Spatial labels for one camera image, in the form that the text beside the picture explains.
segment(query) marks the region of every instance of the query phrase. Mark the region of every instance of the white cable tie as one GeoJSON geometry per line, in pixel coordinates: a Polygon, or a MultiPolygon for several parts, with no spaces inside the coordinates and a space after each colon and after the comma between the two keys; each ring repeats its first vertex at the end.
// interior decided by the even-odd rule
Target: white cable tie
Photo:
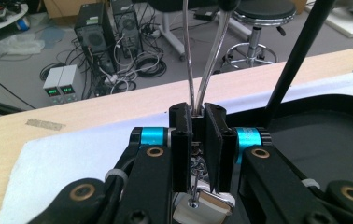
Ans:
{"type": "Polygon", "coordinates": [[[305,185],[307,188],[316,187],[317,189],[321,189],[319,183],[315,179],[304,179],[302,180],[302,184],[305,185]]]}
{"type": "Polygon", "coordinates": [[[123,188],[125,189],[128,181],[128,175],[121,169],[111,169],[105,175],[105,181],[111,176],[116,175],[123,179],[123,188]]]}

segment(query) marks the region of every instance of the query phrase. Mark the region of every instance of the floor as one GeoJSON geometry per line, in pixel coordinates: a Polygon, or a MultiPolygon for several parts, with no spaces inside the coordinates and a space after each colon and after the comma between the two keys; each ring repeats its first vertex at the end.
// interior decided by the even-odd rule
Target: floor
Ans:
{"type": "MultiPolygon", "coordinates": [[[[287,33],[286,36],[282,36],[276,28],[264,28],[261,32],[261,43],[275,51],[280,62],[286,61],[302,30],[307,16],[308,14],[303,12],[297,15],[293,21],[284,25],[283,28],[287,33]]],[[[189,17],[192,70],[194,77],[201,77],[218,26],[218,20],[215,19],[212,22],[195,20],[193,18],[193,11],[189,12],[189,17]]],[[[161,22],[161,17],[157,16],[156,21],[161,22]]],[[[170,29],[173,30],[172,32],[177,38],[182,40],[182,29],[178,29],[178,27],[182,25],[180,13],[170,14],[170,22],[170,29]]],[[[72,27],[54,27],[52,21],[46,24],[38,24],[25,33],[35,34],[36,39],[38,39],[43,37],[44,31],[49,28],[61,31],[61,38],[55,41],[55,43],[51,43],[53,46],[46,46],[39,54],[28,56],[7,55],[0,59],[0,83],[34,108],[51,106],[48,95],[42,89],[44,82],[39,78],[40,71],[51,63],[57,63],[58,61],[63,62],[68,53],[75,47],[71,43],[71,41],[76,38],[72,27]]],[[[8,26],[0,31],[0,40],[12,34],[19,33],[16,27],[8,26]]],[[[222,64],[221,56],[225,54],[226,50],[242,41],[244,41],[244,38],[240,34],[231,29],[228,30],[219,53],[220,57],[218,58],[215,70],[220,69],[222,64]]],[[[167,66],[166,73],[156,78],[139,77],[136,80],[138,89],[176,82],[187,78],[187,65],[179,60],[179,55],[170,44],[162,37],[157,40],[157,44],[164,51],[163,60],[167,66]]],[[[320,30],[307,56],[343,49],[353,49],[353,38],[347,38],[325,24],[320,30]]],[[[0,103],[16,106],[24,110],[32,109],[30,106],[5,91],[1,86],[0,103]]]]}

